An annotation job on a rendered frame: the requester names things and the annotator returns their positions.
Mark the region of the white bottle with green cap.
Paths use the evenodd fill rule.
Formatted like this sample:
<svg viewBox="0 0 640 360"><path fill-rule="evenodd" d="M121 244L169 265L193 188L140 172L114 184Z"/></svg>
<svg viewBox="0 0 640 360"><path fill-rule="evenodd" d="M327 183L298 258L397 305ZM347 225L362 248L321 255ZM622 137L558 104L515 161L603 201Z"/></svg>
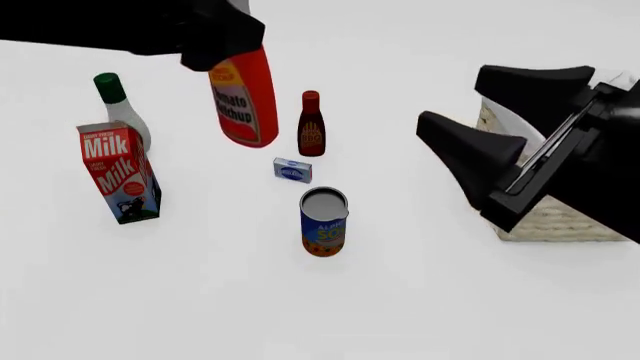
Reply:
<svg viewBox="0 0 640 360"><path fill-rule="evenodd" d="M142 138L144 151L149 152L151 148L149 128L130 104L118 74L98 74L93 78L93 82L105 104L109 121L124 122L134 128Z"/></svg>

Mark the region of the red tomato ketchup bottle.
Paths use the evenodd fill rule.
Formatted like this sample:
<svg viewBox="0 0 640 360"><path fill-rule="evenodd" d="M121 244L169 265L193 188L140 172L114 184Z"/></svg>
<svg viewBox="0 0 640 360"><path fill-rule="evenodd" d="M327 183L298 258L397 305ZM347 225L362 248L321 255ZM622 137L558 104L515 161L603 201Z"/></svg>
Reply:
<svg viewBox="0 0 640 360"><path fill-rule="evenodd" d="M263 148L276 139L276 97L263 48L220 62L208 76L226 137L251 148Z"/></svg>

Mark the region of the woven basket with white lining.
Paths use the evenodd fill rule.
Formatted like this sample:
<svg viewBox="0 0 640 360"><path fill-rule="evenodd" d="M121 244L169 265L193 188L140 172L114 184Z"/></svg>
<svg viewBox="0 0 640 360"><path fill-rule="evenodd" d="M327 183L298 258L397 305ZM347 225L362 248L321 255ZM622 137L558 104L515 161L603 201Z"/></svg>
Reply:
<svg viewBox="0 0 640 360"><path fill-rule="evenodd" d="M626 91L640 89L640 75L595 69L588 88L593 89L599 83ZM524 137L527 145L517 162L522 166L547 137L511 110L481 96L482 105L476 128ZM620 242L627 239L551 196L544 197L511 232L506 233L499 228L494 230L499 239L509 242Z"/></svg>

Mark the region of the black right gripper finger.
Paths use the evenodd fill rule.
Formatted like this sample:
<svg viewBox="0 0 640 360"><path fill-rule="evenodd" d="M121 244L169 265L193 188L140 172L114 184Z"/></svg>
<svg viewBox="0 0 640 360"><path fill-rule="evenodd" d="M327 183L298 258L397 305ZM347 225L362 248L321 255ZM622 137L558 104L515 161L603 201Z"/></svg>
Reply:
<svg viewBox="0 0 640 360"><path fill-rule="evenodd" d="M578 98L595 73L580 66L554 70L531 70L484 65L476 78L475 90L506 107L548 137L572 113L584 107Z"/></svg>
<svg viewBox="0 0 640 360"><path fill-rule="evenodd" d="M521 172L517 166L527 140L494 134L425 111L417 136L452 173L473 207L485 205L492 191L505 189Z"/></svg>

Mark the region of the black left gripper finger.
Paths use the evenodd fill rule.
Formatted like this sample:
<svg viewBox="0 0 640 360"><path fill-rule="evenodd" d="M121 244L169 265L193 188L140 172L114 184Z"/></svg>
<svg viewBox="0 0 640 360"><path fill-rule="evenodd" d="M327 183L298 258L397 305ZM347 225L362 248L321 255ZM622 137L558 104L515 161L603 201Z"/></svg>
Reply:
<svg viewBox="0 0 640 360"><path fill-rule="evenodd" d="M195 7L184 29L181 64L207 72L223 60L258 50L266 26L249 7Z"/></svg>

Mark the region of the small blue and white box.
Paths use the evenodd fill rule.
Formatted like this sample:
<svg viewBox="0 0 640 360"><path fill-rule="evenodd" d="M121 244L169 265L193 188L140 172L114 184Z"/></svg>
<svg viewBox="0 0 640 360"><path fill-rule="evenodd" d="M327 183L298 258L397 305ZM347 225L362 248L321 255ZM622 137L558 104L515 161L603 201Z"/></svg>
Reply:
<svg viewBox="0 0 640 360"><path fill-rule="evenodd" d="M280 179L310 184L312 182L312 165L284 158L274 158L274 175Z"/></svg>

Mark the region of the dark bbq sauce bottle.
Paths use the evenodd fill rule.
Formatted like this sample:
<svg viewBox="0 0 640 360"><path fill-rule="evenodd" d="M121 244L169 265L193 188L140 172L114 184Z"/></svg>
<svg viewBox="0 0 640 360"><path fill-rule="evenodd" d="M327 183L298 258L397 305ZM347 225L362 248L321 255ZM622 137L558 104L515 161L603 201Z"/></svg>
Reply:
<svg viewBox="0 0 640 360"><path fill-rule="evenodd" d="M305 157L319 157L326 150L326 129L320 110L319 92L302 94L302 112L298 122L298 151Z"/></svg>

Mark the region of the blue and orange soup can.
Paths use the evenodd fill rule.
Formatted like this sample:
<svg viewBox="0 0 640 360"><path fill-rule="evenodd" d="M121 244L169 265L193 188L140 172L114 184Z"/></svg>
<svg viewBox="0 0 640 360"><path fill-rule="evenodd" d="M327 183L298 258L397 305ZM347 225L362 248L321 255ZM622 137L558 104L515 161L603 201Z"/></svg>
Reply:
<svg viewBox="0 0 640 360"><path fill-rule="evenodd" d="M345 244L348 200L341 191L317 187L299 201L301 239L305 250L316 257L338 254Z"/></svg>

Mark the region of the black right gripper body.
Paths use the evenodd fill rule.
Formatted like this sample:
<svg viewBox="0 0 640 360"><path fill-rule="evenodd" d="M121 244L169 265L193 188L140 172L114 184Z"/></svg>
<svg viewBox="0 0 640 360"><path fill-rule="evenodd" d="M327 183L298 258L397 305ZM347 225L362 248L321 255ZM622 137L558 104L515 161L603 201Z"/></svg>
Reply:
<svg viewBox="0 0 640 360"><path fill-rule="evenodd" d="M621 104L628 92L599 83L584 89L571 99L567 118L528 158L519 172L502 179L489 195L481 215L509 233L528 213L547 197L562 167L584 155L601 134L600 127L611 119L613 107Z"/></svg>

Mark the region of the red milk carton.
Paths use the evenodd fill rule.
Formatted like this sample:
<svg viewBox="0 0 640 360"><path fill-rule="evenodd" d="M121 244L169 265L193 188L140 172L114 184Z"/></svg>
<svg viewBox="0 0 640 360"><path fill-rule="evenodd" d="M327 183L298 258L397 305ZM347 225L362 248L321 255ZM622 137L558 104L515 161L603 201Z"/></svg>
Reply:
<svg viewBox="0 0 640 360"><path fill-rule="evenodd" d="M119 224L160 216L162 191L142 137L124 122L78 126L82 160Z"/></svg>

